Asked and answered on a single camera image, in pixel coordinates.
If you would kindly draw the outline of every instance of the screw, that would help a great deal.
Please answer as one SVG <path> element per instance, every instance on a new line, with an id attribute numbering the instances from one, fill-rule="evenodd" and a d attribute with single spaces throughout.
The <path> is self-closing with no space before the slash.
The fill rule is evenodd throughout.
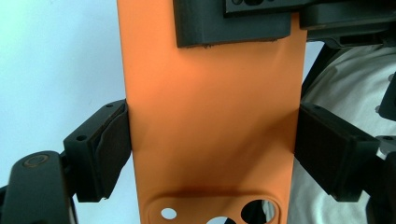
<path id="1" fill-rule="evenodd" d="M 27 159 L 24 163 L 23 166 L 28 167 L 28 168 L 35 168 L 41 163 L 46 162 L 49 159 L 49 156 L 47 155 L 37 155 L 33 156 L 29 159 Z"/>

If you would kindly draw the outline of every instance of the black mount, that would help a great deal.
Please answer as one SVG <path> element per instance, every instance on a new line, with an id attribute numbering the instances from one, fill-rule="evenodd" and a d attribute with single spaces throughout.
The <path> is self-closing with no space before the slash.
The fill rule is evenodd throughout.
<path id="1" fill-rule="evenodd" d="M 0 189 L 0 223 L 77 223 L 72 196 L 99 202 L 113 191 L 131 155 L 124 100 L 107 104 L 64 139 L 64 152 L 17 161 Z"/>
<path id="2" fill-rule="evenodd" d="M 323 107 L 301 104 L 295 158 L 337 202 L 370 196 L 369 224 L 396 221 L 396 137 L 372 137 Z M 376 156 L 379 148 L 388 156 Z"/>
<path id="3" fill-rule="evenodd" d="M 308 41 L 396 46 L 393 0 L 174 0 L 174 10 L 180 48 L 274 41 L 290 35 L 294 12 Z"/>

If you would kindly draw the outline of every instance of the orange phone case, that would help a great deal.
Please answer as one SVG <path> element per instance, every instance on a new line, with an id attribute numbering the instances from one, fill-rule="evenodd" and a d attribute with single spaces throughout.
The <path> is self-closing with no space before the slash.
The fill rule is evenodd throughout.
<path id="1" fill-rule="evenodd" d="M 141 223 L 246 223 L 253 200 L 286 223 L 306 32 L 178 49 L 172 2 L 118 1 Z"/>

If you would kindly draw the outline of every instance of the black plastic part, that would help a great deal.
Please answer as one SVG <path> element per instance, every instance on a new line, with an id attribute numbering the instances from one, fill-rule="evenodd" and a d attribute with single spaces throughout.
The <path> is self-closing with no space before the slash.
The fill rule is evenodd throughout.
<path id="1" fill-rule="evenodd" d="M 323 41 L 331 48 L 395 45 L 395 4 L 390 1 L 336 1 L 305 7 L 300 26 L 308 41 Z"/>
<path id="2" fill-rule="evenodd" d="M 391 223 L 396 223 L 396 152 L 391 152 L 385 159 L 384 179 L 388 194 Z"/>
<path id="3" fill-rule="evenodd" d="M 174 0 L 177 46 L 273 41 L 290 35 L 290 13 L 224 18 L 221 0 Z"/>
<path id="4" fill-rule="evenodd" d="M 375 156 L 368 160 L 359 171 L 357 180 L 376 203 L 386 204 L 388 201 L 385 192 L 384 161 Z"/>
<path id="5" fill-rule="evenodd" d="M 381 197 L 370 194 L 372 197 L 366 206 L 367 221 L 369 224 L 396 223 L 396 152 L 391 152 L 382 161 L 380 172 L 375 172 L 380 176 L 382 182 L 378 186 L 373 181 L 372 185 L 377 185 L 377 191 L 381 191 Z"/>
<path id="6" fill-rule="evenodd" d="M 378 114 L 384 119 L 396 121 L 396 78 L 390 82 L 379 106 Z"/>
<path id="7" fill-rule="evenodd" d="M 0 223 L 77 223 L 58 153 L 37 152 L 15 163 Z"/>
<path id="8" fill-rule="evenodd" d="M 79 202 L 99 202 L 113 191 L 131 155 L 124 100 L 103 106 L 64 139 Z"/>
<path id="9" fill-rule="evenodd" d="M 62 166 L 64 167 L 64 178 L 66 179 L 67 193 L 70 197 L 76 193 L 76 179 L 72 172 L 72 167 L 69 160 L 66 158 L 66 153 L 63 151 L 60 155 Z"/>
<path id="10" fill-rule="evenodd" d="M 295 157 L 338 202 L 361 196 L 360 170 L 375 157 L 379 141 L 328 110 L 301 104 Z"/>
<path id="11" fill-rule="evenodd" d="M 4 199 L 6 198 L 6 191 L 7 191 L 7 186 L 0 188 L 0 223 L 1 223 L 1 216 L 3 214 L 3 205 L 4 205 Z"/>
<path id="12" fill-rule="evenodd" d="M 382 154 L 388 155 L 390 152 L 396 151 L 396 136 L 395 135 L 379 135 L 376 137 L 381 144 L 380 150 Z"/>
<path id="13" fill-rule="evenodd" d="M 320 2 L 319 0 L 223 0 L 224 16 L 235 17 L 257 13 L 292 12 L 301 7 Z"/>

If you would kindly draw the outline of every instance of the screw hole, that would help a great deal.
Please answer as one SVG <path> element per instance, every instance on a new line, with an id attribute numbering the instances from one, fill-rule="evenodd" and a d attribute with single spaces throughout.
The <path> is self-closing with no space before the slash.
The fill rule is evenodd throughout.
<path id="1" fill-rule="evenodd" d="M 164 208 L 161 211 L 161 215 L 165 219 L 172 220 L 172 219 L 175 219 L 177 217 L 177 212 L 173 208 Z"/>
<path id="2" fill-rule="evenodd" d="M 271 221 L 275 216 L 274 205 L 266 200 L 255 200 L 244 206 L 241 218 L 248 224 L 262 224 Z"/>
<path id="3" fill-rule="evenodd" d="M 245 0 L 245 3 L 246 3 L 248 6 L 254 7 L 254 6 L 258 6 L 258 5 L 261 4 L 263 1 L 264 1 L 264 0 Z"/>
<path id="4" fill-rule="evenodd" d="M 214 217 L 206 222 L 206 224 L 236 224 L 236 222 L 229 217 Z"/>
<path id="5" fill-rule="evenodd" d="M 41 163 L 46 162 L 50 157 L 47 155 L 37 155 L 29 158 L 27 161 L 23 163 L 23 166 L 29 168 L 35 168 Z"/>
<path id="6" fill-rule="evenodd" d="M 85 139 L 87 139 L 86 135 L 80 135 L 76 138 L 78 141 L 84 141 Z"/>

